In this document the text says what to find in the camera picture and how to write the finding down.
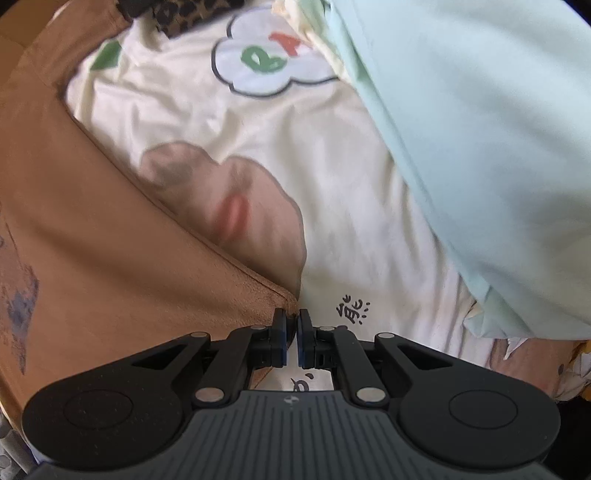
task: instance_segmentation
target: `white flower with black outline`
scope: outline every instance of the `white flower with black outline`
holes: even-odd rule
[[[212,69],[233,92],[268,97],[292,83],[317,85],[336,78],[324,57],[302,42],[270,6],[238,14],[227,34],[213,48]]]

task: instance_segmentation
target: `mint green cloth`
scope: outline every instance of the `mint green cloth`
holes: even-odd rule
[[[561,0],[299,0],[484,314],[591,338],[591,28]]]

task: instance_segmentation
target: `leopard print fabric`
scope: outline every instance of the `leopard print fabric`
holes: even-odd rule
[[[156,28],[168,38],[173,38],[203,21],[243,5],[244,0],[168,0],[154,6],[152,11]]]

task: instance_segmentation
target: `triangular cutout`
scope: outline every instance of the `triangular cutout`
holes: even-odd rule
[[[419,370],[435,370],[450,367],[452,364],[436,356],[431,356],[411,345],[398,345],[398,348]]]
[[[164,370],[178,357],[186,345],[175,345],[162,352],[155,353],[149,357],[142,358],[134,363],[134,367],[149,368],[150,370]]]

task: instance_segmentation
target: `red print mark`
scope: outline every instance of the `red print mark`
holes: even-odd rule
[[[301,45],[301,40],[299,38],[281,32],[273,32],[269,35],[269,40],[276,41],[281,45],[283,50],[285,50],[290,57],[297,57],[297,47]]]
[[[215,235],[219,242],[240,238],[248,226],[250,204],[248,198],[232,193],[222,200],[214,222]]]

